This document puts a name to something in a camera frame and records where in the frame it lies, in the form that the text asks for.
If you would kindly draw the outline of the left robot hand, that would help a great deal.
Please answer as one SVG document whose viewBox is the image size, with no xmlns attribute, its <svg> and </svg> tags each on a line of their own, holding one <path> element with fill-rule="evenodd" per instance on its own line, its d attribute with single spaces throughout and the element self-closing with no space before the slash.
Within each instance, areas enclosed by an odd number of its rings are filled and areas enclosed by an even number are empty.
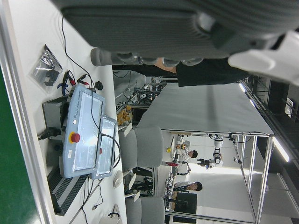
<svg viewBox="0 0 299 224">
<path fill-rule="evenodd" d="M 299 83 L 296 0 L 54 0 L 94 65 L 174 67 L 182 85 L 233 72 Z"/>
</svg>

